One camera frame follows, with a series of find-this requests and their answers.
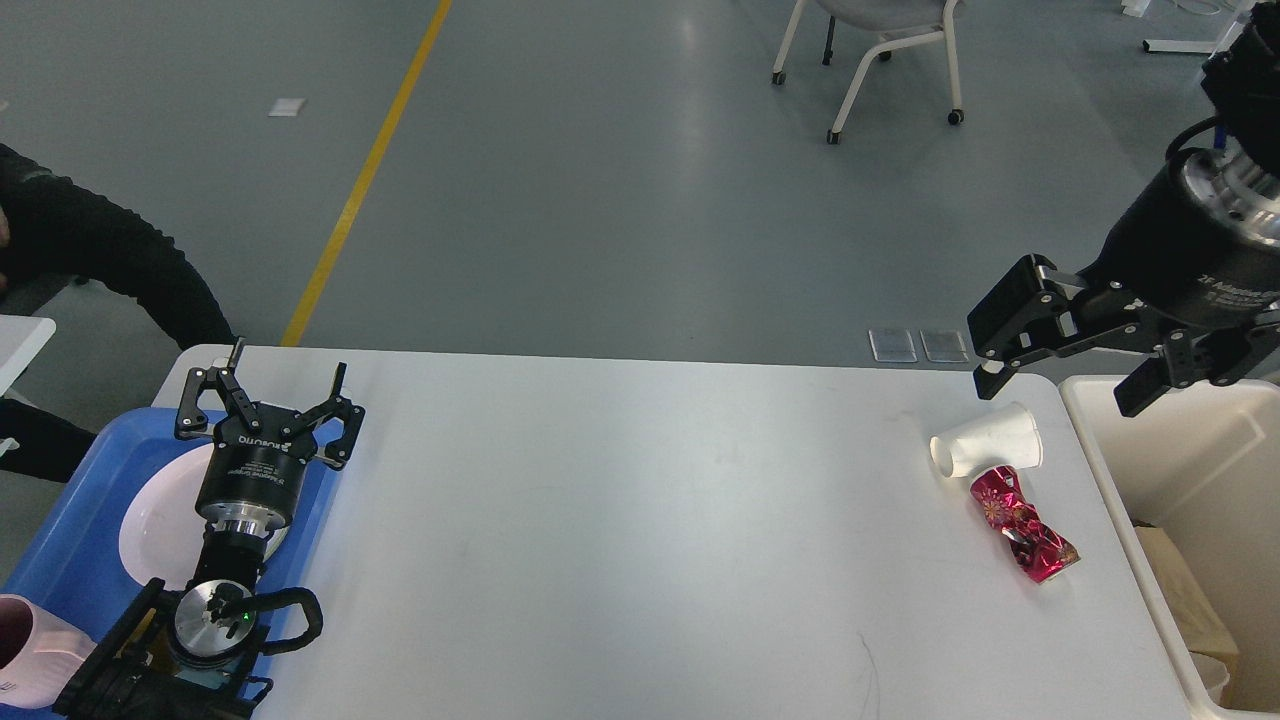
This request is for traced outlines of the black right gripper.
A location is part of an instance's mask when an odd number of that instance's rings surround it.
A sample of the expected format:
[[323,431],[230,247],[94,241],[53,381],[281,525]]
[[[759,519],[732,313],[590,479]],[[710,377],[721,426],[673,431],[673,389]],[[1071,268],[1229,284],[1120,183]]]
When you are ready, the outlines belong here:
[[1170,389],[1254,370],[1277,350],[1279,313],[1262,313],[1277,296],[1277,177],[1242,150],[1181,150],[1082,275],[1025,255],[969,311],[975,391],[992,400],[1047,357],[1149,354],[1114,391],[1134,418]]

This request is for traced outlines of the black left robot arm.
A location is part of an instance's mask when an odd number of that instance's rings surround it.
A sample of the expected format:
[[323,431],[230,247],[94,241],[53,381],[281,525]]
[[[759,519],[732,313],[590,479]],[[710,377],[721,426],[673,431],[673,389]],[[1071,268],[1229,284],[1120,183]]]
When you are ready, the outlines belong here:
[[289,528],[305,474],[349,461],[365,410],[343,393],[335,366],[325,400],[296,410],[252,400],[236,369],[237,340],[220,366],[188,372],[174,420],[178,439],[205,438],[211,457],[195,500],[204,524],[182,591],[148,580],[56,697],[69,719],[248,719],[273,689],[262,657],[302,650],[323,632],[303,587],[261,591],[268,543]]

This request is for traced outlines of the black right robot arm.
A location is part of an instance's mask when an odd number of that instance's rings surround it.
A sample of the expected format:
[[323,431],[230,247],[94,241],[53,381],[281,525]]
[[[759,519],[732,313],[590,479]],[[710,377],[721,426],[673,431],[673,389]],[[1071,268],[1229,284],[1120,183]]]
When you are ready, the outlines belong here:
[[1203,67],[1215,113],[1183,131],[1091,265],[1020,258],[968,315],[979,398],[1024,366],[1140,354],[1114,389],[1137,416],[1170,389],[1230,386],[1277,350],[1277,4],[1252,6]]

